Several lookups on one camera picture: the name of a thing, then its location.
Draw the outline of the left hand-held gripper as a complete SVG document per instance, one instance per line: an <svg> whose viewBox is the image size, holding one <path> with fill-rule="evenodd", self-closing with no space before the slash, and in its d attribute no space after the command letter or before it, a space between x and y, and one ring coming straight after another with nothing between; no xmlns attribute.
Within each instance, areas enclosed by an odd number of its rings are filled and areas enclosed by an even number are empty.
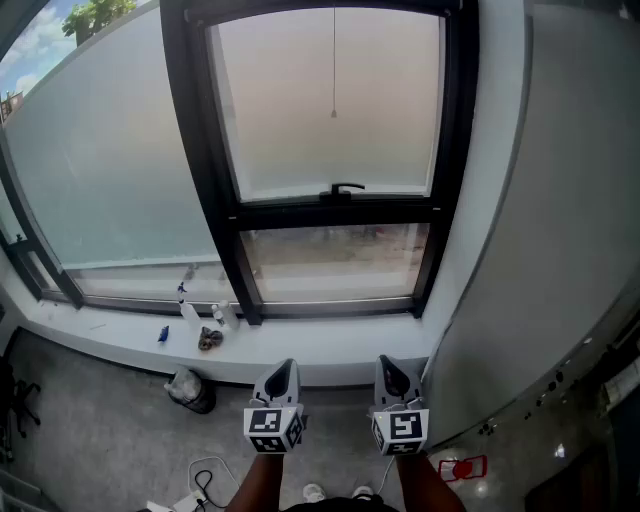
<svg viewBox="0 0 640 512"><path fill-rule="evenodd" d="M300 402L300 393L299 368L292 358L282 367L280 362L269 366L257 379L253 398L244 409L243 433L258 454L286 454L301 443L304 406L293 404ZM278 396L287 404L271 402Z"/></svg>

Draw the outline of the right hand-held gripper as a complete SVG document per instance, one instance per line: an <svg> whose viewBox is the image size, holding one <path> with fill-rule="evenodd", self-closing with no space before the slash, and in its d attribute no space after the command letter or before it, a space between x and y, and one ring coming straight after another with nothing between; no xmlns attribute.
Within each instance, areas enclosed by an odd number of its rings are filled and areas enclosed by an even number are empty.
<svg viewBox="0 0 640 512"><path fill-rule="evenodd" d="M428 437L429 410L421 398L418 372L405 361L380 355L375 366L374 396L376 403L409 401L370 412L379 452L384 456L419 453Z"/></svg>

